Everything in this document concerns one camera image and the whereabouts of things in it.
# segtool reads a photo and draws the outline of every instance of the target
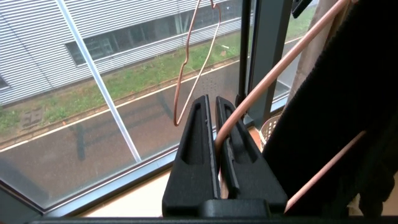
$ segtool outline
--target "black fabric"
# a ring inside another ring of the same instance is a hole
[[[342,216],[344,205],[361,192],[363,212],[375,216],[380,208],[369,208],[369,202],[388,198],[394,171],[383,155],[397,150],[392,142],[397,136],[397,6],[387,0],[361,0],[354,6],[268,140],[263,156],[291,197],[360,131],[367,131],[303,197],[301,203],[310,204],[294,207],[291,215]],[[389,159],[398,163],[396,153]],[[367,196],[375,185],[378,195]]]

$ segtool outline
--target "building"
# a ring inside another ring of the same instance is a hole
[[[185,45],[196,0],[65,0],[100,73]],[[219,34],[240,28],[241,0],[218,0]],[[191,43],[212,38],[218,13],[202,1]],[[91,77],[54,0],[0,1],[0,105]]]

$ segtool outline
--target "white pole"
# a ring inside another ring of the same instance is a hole
[[[118,110],[114,106],[111,95],[109,95],[109,92],[106,89],[104,81],[102,80],[101,75],[100,75],[97,67],[94,64],[94,61],[91,58],[91,55],[87,50],[87,47],[83,41],[83,38],[81,38],[81,35],[76,27],[76,24],[73,21],[71,15],[69,13],[67,5],[64,3],[63,0],[55,0],[55,2],[57,2],[58,7],[60,8],[63,18],[67,22],[70,32],[72,33],[73,38],[75,38],[77,46],[79,47],[81,54],[83,55],[84,59],[86,60],[87,66],[90,69],[91,73],[93,74],[93,77],[95,79],[95,82],[98,85],[98,88],[101,91],[102,95],[104,96],[106,104],[108,105],[109,109],[111,110],[111,113],[113,115],[114,120],[116,121],[116,124],[118,124],[118,126],[119,126],[120,132],[122,132],[124,140],[126,140],[127,145],[129,146],[129,149],[130,149],[132,155],[134,156],[135,160],[137,162],[140,162],[141,158],[137,152],[137,149],[131,140],[131,137],[130,137],[119,113],[118,113]]]

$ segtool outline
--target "road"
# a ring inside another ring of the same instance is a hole
[[[284,53],[293,45],[285,45]],[[288,86],[292,83],[297,62],[298,59],[280,77]],[[192,98],[209,95],[213,124],[215,98],[220,95],[234,102],[238,72],[239,62],[235,62],[205,74],[198,82]],[[193,82],[191,79],[182,84],[179,111]],[[279,87],[280,92],[286,89],[280,83]],[[188,112],[181,125],[174,127],[174,93],[173,86],[118,107],[142,159],[178,144],[181,138]],[[135,163],[108,111],[2,151],[0,177],[36,204],[49,207]]]

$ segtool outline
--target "grass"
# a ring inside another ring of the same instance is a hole
[[[303,35],[308,29],[314,12],[315,8],[307,9],[298,19],[291,18],[286,40],[292,40]],[[239,33],[217,38],[207,65],[238,56],[239,46]],[[209,48],[210,42],[190,47],[190,59],[185,66],[184,73],[200,69]],[[153,60],[139,66],[115,72],[106,77],[104,82],[112,99],[117,99],[175,78],[179,73],[184,58],[185,51],[182,48],[171,54],[156,56]],[[61,121],[88,109],[96,108],[104,103],[105,101],[98,87],[96,85],[88,85],[63,95],[52,95],[44,100],[37,100],[30,103],[28,108],[15,110],[0,108],[0,135],[13,135],[11,130],[17,129],[21,113],[29,111],[32,108],[45,107],[45,114],[41,125],[46,125]]]

